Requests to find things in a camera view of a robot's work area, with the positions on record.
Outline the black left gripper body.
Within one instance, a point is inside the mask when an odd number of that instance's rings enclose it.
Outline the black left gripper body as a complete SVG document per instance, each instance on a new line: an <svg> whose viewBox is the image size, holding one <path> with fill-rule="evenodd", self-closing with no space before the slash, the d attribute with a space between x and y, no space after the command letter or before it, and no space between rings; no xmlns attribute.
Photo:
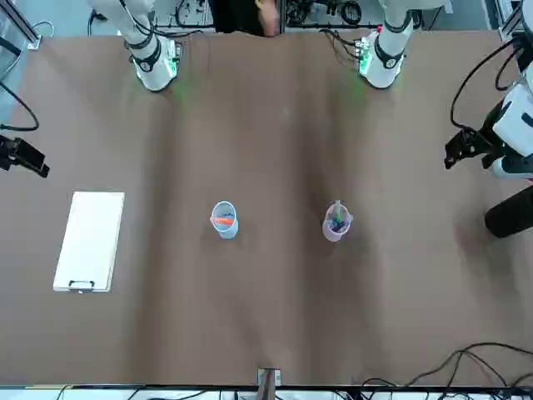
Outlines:
<svg viewBox="0 0 533 400"><path fill-rule="evenodd" d="M461 129L459 132L460 156L462 158L473 158L480 154L498 153L504 142L489 128L482 128L480 131L471 129Z"/></svg>

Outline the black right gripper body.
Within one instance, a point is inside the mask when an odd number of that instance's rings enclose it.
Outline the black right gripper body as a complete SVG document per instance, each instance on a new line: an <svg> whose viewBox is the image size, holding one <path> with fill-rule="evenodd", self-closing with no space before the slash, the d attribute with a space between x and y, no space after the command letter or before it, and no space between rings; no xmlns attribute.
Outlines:
<svg viewBox="0 0 533 400"><path fill-rule="evenodd" d="M11 166L20 164L16 155L18 142L17 139L1 136L0 139L0 168L8 171Z"/></svg>

